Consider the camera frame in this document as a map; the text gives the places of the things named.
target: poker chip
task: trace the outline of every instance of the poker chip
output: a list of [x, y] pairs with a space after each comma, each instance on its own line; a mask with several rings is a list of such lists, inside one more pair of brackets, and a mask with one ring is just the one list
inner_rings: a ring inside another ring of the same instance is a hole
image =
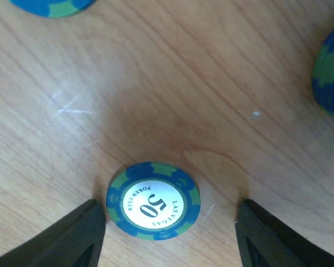
[[10, 2], [42, 17], [59, 18], [87, 9], [95, 0], [10, 0]]
[[195, 181], [176, 166], [144, 162], [119, 173], [106, 195], [111, 220], [145, 240], [166, 240], [187, 231], [200, 211]]
[[312, 75], [316, 101], [334, 115], [334, 31], [325, 40]]

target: black object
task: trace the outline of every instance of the black object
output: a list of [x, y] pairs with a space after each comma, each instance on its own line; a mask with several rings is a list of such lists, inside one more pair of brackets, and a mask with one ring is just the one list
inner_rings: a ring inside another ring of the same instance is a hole
[[333, 267], [334, 256], [278, 220], [253, 200], [240, 207], [235, 225], [244, 267]]
[[97, 267], [105, 214], [88, 200], [33, 239], [0, 257], [0, 267]]

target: wood grain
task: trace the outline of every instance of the wood grain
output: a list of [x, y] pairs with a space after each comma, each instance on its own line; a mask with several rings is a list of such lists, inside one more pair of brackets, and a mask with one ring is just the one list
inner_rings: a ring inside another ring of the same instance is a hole
[[0, 0], [0, 255], [145, 160], [196, 178], [200, 217], [163, 242], [109, 222], [99, 266], [241, 266], [241, 194], [334, 255], [334, 119], [310, 87], [333, 28], [334, 0], [99, 0], [57, 20]]

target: white label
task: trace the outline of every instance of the white label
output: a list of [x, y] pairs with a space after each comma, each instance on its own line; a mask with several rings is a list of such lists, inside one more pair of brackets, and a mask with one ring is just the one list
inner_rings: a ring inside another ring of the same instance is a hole
[[179, 191], [161, 181], [143, 181], [131, 187], [122, 206], [134, 224], [147, 229], [162, 229], [182, 216], [184, 202]]

